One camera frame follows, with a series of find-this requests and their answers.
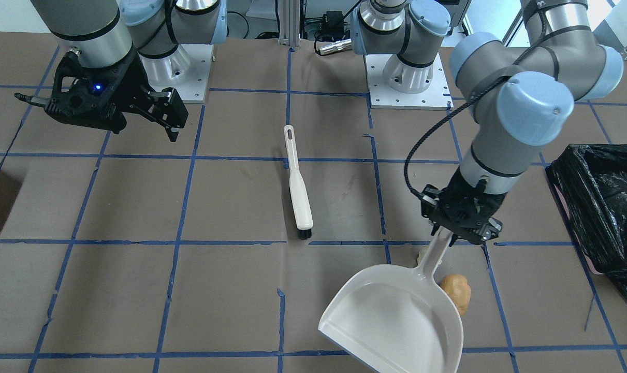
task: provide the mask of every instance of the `black electrical box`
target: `black electrical box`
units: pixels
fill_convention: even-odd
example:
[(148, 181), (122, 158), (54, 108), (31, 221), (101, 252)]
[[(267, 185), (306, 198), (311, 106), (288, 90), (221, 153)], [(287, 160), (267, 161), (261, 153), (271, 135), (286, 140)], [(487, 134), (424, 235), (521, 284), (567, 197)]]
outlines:
[(328, 10), (323, 14), (323, 24), (321, 25), (320, 41), (343, 40), (346, 35), (343, 12)]

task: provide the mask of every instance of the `metal plate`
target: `metal plate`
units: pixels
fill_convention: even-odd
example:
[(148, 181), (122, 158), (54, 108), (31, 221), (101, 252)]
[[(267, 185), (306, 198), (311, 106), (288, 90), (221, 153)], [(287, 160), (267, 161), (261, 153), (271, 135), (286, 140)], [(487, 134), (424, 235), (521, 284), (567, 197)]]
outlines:
[(420, 94), (404, 94), (390, 87), (382, 77), (382, 70), (391, 54), (369, 54), (366, 62), (366, 78), (371, 92), (371, 106), (375, 109), (422, 109), (444, 110), (453, 108), (454, 102), (446, 83), (442, 60), (438, 54), (433, 62), (433, 78), (429, 88)]
[[(175, 84), (174, 88), (178, 90), (182, 101), (186, 104), (204, 104), (210, 68), (212, 66), (214, 45), (183, 44), (182, 47), (191, 57), (195, 69), (192, 68), (190, 71), (187, 71), (187, 76), (181, 76), (184, 79), (181, 79), (182, 82)], [(152, 85), (152, 87), (157, 91), (166, 88), (162, 85)]]

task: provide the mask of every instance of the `potato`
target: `potato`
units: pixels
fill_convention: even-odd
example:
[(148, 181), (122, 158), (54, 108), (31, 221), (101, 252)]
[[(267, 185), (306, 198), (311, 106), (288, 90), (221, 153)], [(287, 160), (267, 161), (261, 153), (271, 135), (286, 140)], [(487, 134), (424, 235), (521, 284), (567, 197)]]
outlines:
[(468, 279), (463, 275), (453, 274), (444, 276), (440, 283), (440, 288), (449, 295), (451, 300), (456, 305), (458, 313), (461, 316), (465, 315), (470, 304), (470, 285)]

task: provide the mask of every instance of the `black trash bag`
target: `black trash bag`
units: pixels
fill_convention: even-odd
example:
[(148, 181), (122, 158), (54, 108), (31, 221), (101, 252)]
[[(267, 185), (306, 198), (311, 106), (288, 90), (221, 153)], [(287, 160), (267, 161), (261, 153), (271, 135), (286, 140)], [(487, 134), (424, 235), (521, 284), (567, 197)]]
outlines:
[(581, 251), (627, 297), (627, 146), (571, 145), (546, 172)]

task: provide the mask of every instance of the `dustpan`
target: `dustpan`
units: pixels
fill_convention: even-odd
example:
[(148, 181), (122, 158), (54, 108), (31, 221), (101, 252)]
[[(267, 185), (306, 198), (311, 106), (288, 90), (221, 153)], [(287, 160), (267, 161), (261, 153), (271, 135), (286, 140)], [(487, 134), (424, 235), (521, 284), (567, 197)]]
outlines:
[(452, 236), (442, 227), (415, 268), (382, 264), (355, 274), (318, 330), (380, 373), (455, 373), (463, 326), (433, 279)]

